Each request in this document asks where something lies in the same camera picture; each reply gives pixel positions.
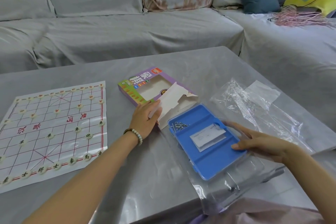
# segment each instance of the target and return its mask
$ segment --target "pink rope bundle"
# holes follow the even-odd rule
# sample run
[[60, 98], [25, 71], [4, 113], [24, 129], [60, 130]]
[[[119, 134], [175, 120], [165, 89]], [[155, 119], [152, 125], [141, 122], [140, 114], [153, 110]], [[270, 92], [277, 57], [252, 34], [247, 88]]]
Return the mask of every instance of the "pink rope bundle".
[[276, 13], [271, 21], [275, 20], [278, 26], [306, 26], [306, 25], [330, 25], [330, 22], [317, 12], [297, 12], [291, 10], [284, 10]]

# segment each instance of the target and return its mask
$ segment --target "person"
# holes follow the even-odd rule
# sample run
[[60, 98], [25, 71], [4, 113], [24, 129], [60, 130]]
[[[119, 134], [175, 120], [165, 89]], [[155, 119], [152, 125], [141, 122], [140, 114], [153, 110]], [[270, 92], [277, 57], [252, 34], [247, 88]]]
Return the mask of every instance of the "person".
[[[148, 115], [157, 108], [159, 103], [160, 101], [156, 101], [138, 105], [127, 132], [23, 223], [89, 223], [119, 168], [140, 141], [130, 129], [135, 129], [142, 139], [148, 137], [162, 108], [157, 109], [151, 119], [148, 119]], [[227, 125], [240, 130], [249, 138], [232, 145], [234, 150], [258, 151], [276, 162], [285, 164], [313, 201], [325, 222], [336, 223], [336, 182], [312, 157], [288, 141], [247, 129], [237, 123], [231, 122]]]

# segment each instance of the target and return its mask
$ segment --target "xiangqi board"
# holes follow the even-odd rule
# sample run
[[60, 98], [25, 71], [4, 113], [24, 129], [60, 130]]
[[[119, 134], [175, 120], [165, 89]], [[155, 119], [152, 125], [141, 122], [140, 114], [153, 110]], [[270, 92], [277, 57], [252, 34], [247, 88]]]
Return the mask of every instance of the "xiangqi board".
[[16, 97], [0, 123], [0, 193], [86, 167], [105, 149], [105, 82]]

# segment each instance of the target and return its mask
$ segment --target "bracelet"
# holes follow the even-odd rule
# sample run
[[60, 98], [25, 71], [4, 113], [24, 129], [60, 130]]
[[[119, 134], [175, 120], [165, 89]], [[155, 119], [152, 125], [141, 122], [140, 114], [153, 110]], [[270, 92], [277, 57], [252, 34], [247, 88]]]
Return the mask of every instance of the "bracelet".
[[128, 128], [128, 129], [126, 129], [126, 130], [124, 131], [124, 134], [126, 134], [128, 131], [131, 131], [131, 132], [133, 132], [133, 133], [136, 134], [136, 136], [139, 138], [139, 144], [138, 144], [138, 146], [140, 146], [140, 145], [142, 144], [142, 137], [141, 137], [141, 135], [139, 134], [139, 132], [137, 132], [135, 129]]

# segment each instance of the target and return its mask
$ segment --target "box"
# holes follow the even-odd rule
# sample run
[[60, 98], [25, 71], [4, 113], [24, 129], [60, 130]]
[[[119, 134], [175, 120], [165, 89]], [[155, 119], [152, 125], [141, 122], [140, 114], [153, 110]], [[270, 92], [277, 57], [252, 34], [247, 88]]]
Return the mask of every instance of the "box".
[[198, 102], [197, 95], [158, 67], [151, 67], [123, 80], [118, 83], [118, 87], [135, 106], [149, 100], [161, 99], [159, 107], [163, 110], [158, 119], [160, 129], [167, 126], [169, 119]]

